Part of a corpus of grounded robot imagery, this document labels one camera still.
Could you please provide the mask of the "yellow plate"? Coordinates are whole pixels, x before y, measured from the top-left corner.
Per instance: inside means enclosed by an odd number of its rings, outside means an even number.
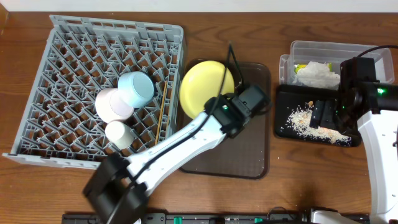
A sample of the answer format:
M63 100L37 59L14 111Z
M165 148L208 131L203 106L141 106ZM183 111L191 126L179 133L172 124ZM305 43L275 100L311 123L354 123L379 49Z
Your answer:
M223 89L221 93L233 93L235 84L232 73L217 61L207 60L194 65L184 76L179 93L179 100L184 113L195 119L204 110L205 103L217 96L224 71Z

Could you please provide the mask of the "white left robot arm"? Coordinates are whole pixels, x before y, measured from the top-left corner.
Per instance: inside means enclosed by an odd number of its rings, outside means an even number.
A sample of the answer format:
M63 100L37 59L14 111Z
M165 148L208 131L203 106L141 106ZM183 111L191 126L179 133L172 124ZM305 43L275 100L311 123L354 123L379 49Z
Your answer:
M113 153L101 162L83 189L102 223L135 223L150 195L175 170L197 155L235 138L255 116L271 107L257 85L210 98L184 128L154 147L129 157Z

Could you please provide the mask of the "pink bowl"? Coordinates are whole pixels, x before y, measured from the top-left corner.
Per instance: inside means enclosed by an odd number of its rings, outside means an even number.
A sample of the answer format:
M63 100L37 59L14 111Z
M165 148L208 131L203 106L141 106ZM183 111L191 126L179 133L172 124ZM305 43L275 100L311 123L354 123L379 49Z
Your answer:
M134 112L134 108L121 99L117 88L101 90L95 99L95 109L99 118L105 123L125 121Z

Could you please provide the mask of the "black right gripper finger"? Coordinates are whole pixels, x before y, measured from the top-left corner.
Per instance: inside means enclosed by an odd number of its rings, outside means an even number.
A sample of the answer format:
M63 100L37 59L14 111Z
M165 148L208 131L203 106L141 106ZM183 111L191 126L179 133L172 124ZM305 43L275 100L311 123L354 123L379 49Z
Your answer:
M320 126L322 116L323 116L323 109L325 107L325 102L321 100L317 100L313 106L312 115L310 117L310 124L309 126L314 129L318 129Z
M337 130L334 120L336 115L336 101L326 100L323 105L322 117L320 119L320 127Z

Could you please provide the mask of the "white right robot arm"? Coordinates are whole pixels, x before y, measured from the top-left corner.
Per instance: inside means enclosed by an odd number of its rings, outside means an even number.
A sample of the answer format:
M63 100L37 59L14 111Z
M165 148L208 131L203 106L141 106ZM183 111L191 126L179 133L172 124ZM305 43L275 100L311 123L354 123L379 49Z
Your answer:
M397 85L376 78L373 58L340 65L338 96L316 101L310 127L359 136L371 184L371 223L397 223Z

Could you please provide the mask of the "light blue bowl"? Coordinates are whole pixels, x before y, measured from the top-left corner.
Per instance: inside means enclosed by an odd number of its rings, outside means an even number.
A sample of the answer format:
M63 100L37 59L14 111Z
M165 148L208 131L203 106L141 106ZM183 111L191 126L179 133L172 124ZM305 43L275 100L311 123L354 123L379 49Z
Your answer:
M144 72L124 73L118 80L121 99L133 108L142 108L154 97L154 84Z

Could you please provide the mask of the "wooden chopstick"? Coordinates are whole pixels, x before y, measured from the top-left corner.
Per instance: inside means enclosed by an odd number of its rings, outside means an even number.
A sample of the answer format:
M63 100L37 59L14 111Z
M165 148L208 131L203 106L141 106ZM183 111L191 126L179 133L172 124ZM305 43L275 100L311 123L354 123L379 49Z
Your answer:
M165 102L165 97L166 97L166 91L167 91L167 81L165 81L164 90L162 92L162 101L161 101L159 120L158 120L158 125L157 125L157 132L156 132L156 136L155 136L155 145L157 145L157 143L159 141L160 128L161 128L161 125L162 125L162 113L163 113L163 110L164 110L164 102Z

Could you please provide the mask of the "white cup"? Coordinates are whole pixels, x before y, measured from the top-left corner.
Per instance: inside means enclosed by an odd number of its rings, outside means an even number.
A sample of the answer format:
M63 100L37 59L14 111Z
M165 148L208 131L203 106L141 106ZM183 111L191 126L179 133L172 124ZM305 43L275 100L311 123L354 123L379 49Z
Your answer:
M108 140L119 149L128 148L134 141L131 129L120 121L112 121L105 128Z

